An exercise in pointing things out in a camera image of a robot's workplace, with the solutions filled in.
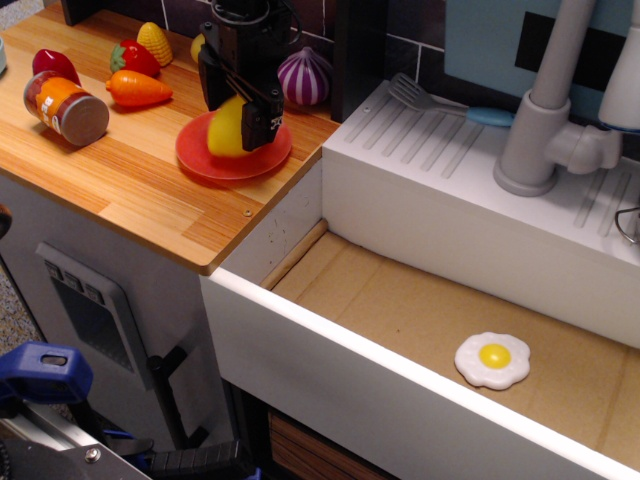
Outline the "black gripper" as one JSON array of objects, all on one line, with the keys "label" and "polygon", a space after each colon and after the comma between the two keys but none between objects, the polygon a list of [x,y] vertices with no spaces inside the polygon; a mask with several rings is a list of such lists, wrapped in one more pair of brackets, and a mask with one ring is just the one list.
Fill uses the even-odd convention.
[{"label": "black gripper", "polygon": [[198,54],[209,111],[235,95],[242,107],[241,140],[247,152],[275,141],[284,114],[277,76],[295,36],[295,8],[289,1],[213,1],[211,20],[200,25],[205,44]]}]

